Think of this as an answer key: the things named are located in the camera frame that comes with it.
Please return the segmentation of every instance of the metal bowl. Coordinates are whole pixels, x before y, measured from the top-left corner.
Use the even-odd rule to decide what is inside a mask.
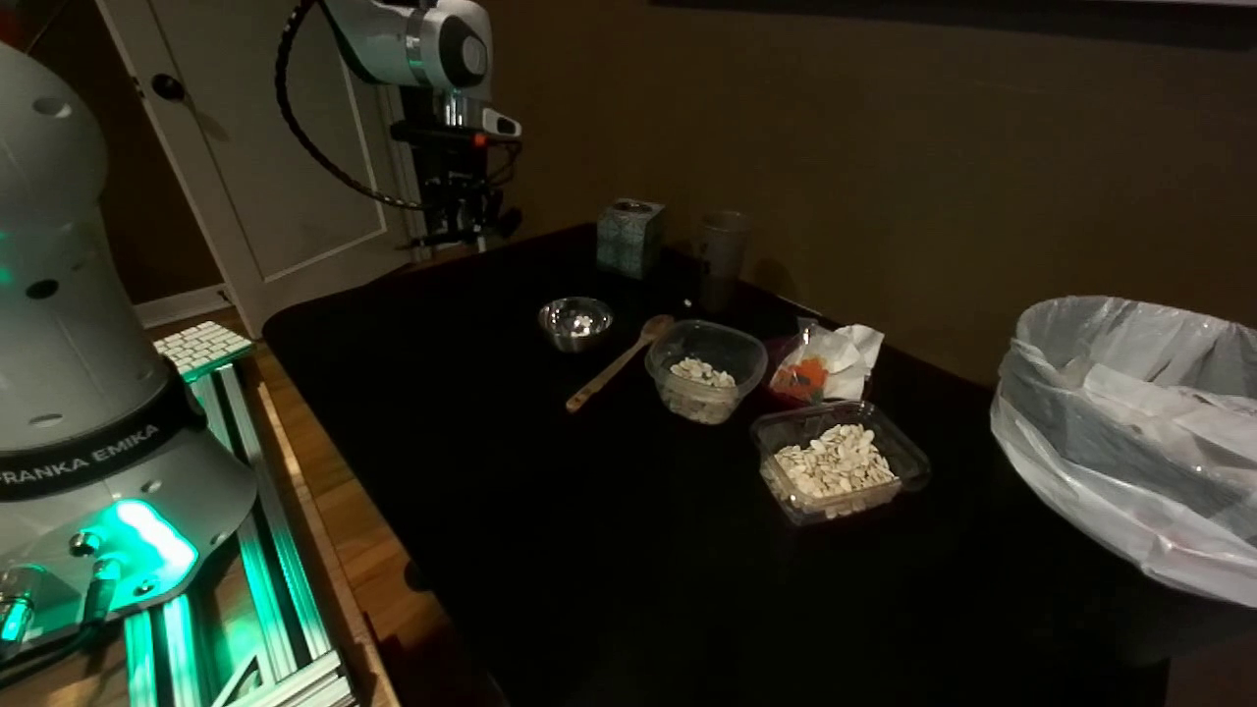
[[[538,311],[542,328],[556,350],[582,354],[595,350],[618,320],[613,306],[600,299],[570,293]]]

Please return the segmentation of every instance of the clear plastic container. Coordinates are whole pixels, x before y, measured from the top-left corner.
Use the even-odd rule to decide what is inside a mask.
[[[693,381],[677,371],[677,365],[686,358],[732,371],[732,383]],[[740,411],[741,398],[766,377],[770,354],[745,328],[686,319],[648,350],[645,369],[654,371],[662,401],[677,415],[696,424],[726,424]]]
[[[790,445],[821,439],[833,424],[859,424],[872,430],[872,449],[887,458],[893,477],[867,481],[859,489],[841,493],[804,493],[774,458]],[[755,420],[760,439],[760,472],[777,506],[793,525],[817,525],[833,517],[854,517],[872,506],[893,504],[900,489],[923,489],[933,477],[933,458],[872,405],[837,401],[837,405],[812,405],[812,408],[790,408]]]

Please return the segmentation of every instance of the black table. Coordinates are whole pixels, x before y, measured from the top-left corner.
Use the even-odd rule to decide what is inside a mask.
[[[664,411],[634,365],[563,401],[696,291],[595,267],[587,229],[296,306],[266,343],[519,707],[1159,703],[1166,655],[1235,618],[1154,587],[1007,468],[990,391],[885,350],[867,383],[937,477],[872,517],[790,528],[745,424]],[[536,314],[600,293],[609,345],[563,358]],[[740,291],[724,320],[798,311]]]

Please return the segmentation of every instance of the white food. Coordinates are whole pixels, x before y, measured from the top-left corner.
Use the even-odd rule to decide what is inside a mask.
[[[900,489],[900,476],[859,424],[833,424],[808,445],[777,449],[770,476],[790,504],[821,513],[848,513]]]
[[[664,405],[696,424],[724,424],[740,408],[740,381],[703,358],[669,369]]]

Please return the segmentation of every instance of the spoon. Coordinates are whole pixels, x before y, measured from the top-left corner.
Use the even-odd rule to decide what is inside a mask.
[[[641,327],[638,343],[634,343],[618,360],[609,360],[597,377],[590,377],[590,381],[565,401],[565,411],[582,411],[607,383],[613,383],[613,381],[626,371],[626,365],[628,365],[645,345],[662,343],[673,327],[677,327],[673,314],[654,314],[654,319]]]

